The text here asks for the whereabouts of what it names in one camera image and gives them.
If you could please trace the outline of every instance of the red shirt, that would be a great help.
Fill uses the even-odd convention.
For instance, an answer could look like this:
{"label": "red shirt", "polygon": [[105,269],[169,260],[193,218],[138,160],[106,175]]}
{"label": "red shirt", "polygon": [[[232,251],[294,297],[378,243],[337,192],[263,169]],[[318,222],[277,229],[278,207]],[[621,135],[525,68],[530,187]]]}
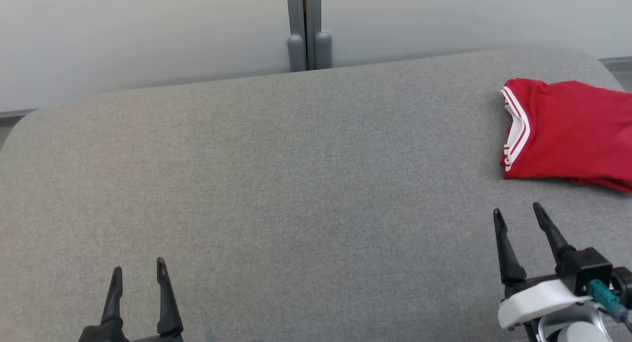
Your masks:
{"label": "red shirt", "polygon": [[578,81],[510,79],[505,179],[568,178],[632,192],[632,94]]}

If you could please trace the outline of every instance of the gray vertical post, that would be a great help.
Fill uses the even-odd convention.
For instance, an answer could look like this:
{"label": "gray vertical post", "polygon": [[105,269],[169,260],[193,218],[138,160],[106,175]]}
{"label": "gray vertical post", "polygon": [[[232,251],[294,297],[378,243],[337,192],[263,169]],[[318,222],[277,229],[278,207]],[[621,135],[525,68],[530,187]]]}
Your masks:
{"label": "gray vertical post", "polygon": [[331,68],[331,34],[322,31],[321,0],[305,0],[307,25],[307,69]]}
{"label": "gray vertical post", "polygon": [[289,56],[289,70],[300,72],[307,70],[307,55],[305,53],[305,24],[303,20],[303,0],[287,0],[289,14],[289,32],[287,39],[287,54]]}

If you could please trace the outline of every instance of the white stripe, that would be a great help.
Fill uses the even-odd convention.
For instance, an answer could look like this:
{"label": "white stripe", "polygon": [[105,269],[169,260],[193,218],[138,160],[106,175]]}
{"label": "white stripe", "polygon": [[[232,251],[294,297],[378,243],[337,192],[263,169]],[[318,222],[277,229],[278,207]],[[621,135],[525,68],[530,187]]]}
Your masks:
{"label": "white stripe", "polygon": [[503,90],[504,90],[505,94],[507,94],[510,97],[510,99],[512,100],[512,103],[517,108],[517,111],[518,111],[517,115],[518,115],[518,117],[521,118],[521,120],[523,122],[523,126],[525,126],[524,135],[522,136],[522,138],[520,138],[520,141],[517,142],[517,144],[510,144],[510,152],[513,150],[513,153],[510,156],[510,164],[505,169],[506,171],[509,171],[512,168],[512,163],[515,161],[517,156],[520,155],[520,152],[524,148],[524,145],[526,144],[526,141],[529,139],[529,137],[531,135],[531,126],[529,124],[529,117],[526,115],[526,112],[524,112],[524,109],[522,108],[522,105],[520,104],[520,102],[517,101],[517,98],[513,94],[512,90],[509,89],[507,86],[504,86]]}

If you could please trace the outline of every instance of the gray floor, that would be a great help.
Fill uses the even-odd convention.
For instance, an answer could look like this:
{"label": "gray floor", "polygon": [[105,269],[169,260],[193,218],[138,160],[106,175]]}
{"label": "gray floor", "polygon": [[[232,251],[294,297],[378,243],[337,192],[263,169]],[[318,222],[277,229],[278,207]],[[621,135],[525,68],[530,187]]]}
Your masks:
{"label": "gray floor", "polygon": [[[623,89],[632,93],[632,72],[614,72],[614,77],[621,83]],[[20,121],[21,117],[0,118],[0,149],[6,141],[9,132]]]}

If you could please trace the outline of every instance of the robotic arm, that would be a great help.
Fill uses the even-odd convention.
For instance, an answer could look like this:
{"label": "robotic arm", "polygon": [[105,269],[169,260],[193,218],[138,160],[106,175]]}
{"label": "robotic arm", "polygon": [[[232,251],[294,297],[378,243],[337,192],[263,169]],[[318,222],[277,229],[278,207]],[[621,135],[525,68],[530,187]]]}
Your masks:
{"label": "robotic arm", "polygon": [[[613,268],[596,249],[576,250],[569,245],[542,206],[533,203],[540,229],[545,232],[555,257],[555,274],[527,278],[507,237],[507,225],[494,210],[496,245],[505,285],[498,309],[501,328],[523,326],[531,342],[612,342],[601,313],[617,322],[628,322],[632,308],[632,272]],[[559,328],[546,335],[547,328]]]}
{"label": "robotic arm", "polygon": [[[182,320],[178,312],[176,297],[173,295],[171,280],[164,259],[158,258],[158,284],[160,284],[160,320],[158,335],[141,338],[132,342],[183,342]],[[120,318],[120,297],[122,297],[122,269],[116,267],[103,308],[101,324],[83,329],[79,342],[129,342],[122,332]]]}

